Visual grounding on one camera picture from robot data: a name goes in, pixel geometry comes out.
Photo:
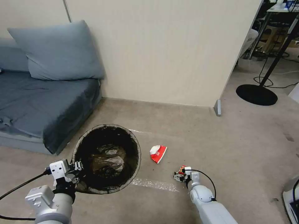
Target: tape on floor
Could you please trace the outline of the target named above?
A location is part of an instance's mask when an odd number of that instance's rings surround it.
[[[137,185],[137,186],[143,186],[143,187],[156,188],[156,189],[159,189],[159,190],[179,192],[179,190],[173,184],[160,182],[160,181],[151,181],[151,180],[148,180],[148,179],[135,178],[131,182],[131,184]]]

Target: beige wall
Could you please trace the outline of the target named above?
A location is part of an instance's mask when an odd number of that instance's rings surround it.
[[[62,0],[0,0],[0,37],[11,37],[8,27],[68,23]]]
[[[107,97],[213,106],[261,0],[67,0],[89,25]],[[7,27],[67,23],[62,0],[0,0]]]

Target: black pole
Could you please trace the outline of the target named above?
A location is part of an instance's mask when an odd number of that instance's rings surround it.
[[[281,59],[283,53],[286,51],[286,49],[289,46],[290,42],[292,41],[292,39],[296,36],[296,34],[298,32],[299,32],[299,22],[297,21],[297,23],[295,24],[295,26],[292,29],[289,36],[287,37],[286,41],[284,42],[283,46],[281,47],[280,51],[278,52],[277,56],[275,57],[274,61],[271,64],[271,66],[269,67],[267,73],[265,74],[265,77],[263,78],[263,80],[261,81],[259,86],[261,86],[261,87],[264,86],[265,82],[267,81],[267,79],[269,78],[271,73],[273,72],[275,66],[277,65],[277,63]]]
[[[292,39],[296,36],[296,34],[299,32],[299,20],[296,20],[293,22],[294,28],[292,29],[291,33],[287,37],[286,41],[282,45],[280,51],[278,52],[277,56],[275,57],[274,61],[272,62],[271,66],[269,67],[267,73],[265,74],[265,77],[261,81],[260,85],[253,85],[253,84],[243,84],[240,85],[236,89],[236,93],[239,97],[241,97],[243,100],[256,104],[256,105],[262,105],[262,106],[271,106],[274,105],[278,98],[277,95],[272,92],[271,90],[264,87],[265,82],[271,75],[272,71],[274,70],[275,66],[279,62],[279,60],[282,57],[282,54],[285,52],[286,48],[289,46]]]

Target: trash bin rim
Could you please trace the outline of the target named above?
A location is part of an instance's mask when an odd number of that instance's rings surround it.
[[[99,129],[99,128],[102,128],[104,126],[108,126],[108,127],[115,127],[115,128],[121,128],[123,130],[125,130],[130,136],[131,138],[136,142],[136,145],[137,145],[137,152],[138,152],[138,162],[137,162],[137,167],[136,167],[136,170],[134,171],[133,175],[131,176],[130,179],[128,179],[126,181],[125,184],[121,185],[118,189],[114,189],[114,190],[110,190],[109,192],[107,191],[103,191],[103,190],[96,190],[96,189],[92,189],[92,192],[89,192],[90,194],[109,194],[109,193],[114,193],[114,192],[117,192],[117,191],[120,191],[122,189],[124,189],[126,186],[128,186],[132,180],[136,177],[138,171],[139,171],[139,168],[140,168],[140,164],[141,164],[141,149],[140,149],[140,145],[139,145],[139,142],[137,140],[137,138],[135,137],[135,135],[133,134],[133,132],[131,132],[129,129],[123,127],[123,126],[120,126],[120,125],[117,125],[117,124],[100,124],[100,125],[97,125],[91,129],[89,129],[88,131],[86,131],[80,138],[79,140],[77,141],[76,143],[76,146],[74,148],[74,151],[73,151],[73,155],[72,155],[72,163],[75,162],[75,155],[77,153],[77,150],[81,144],[81,142],[83,141],[83,139],[90,133],[92,132],[93,130],[96,130],[96,129]]]

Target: black lamp base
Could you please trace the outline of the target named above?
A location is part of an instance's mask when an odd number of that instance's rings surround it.
[[[277,101],[277,96],[271,90],[252,84],[241,85],[236,93],[243,100],[261,106],[271,106]]]

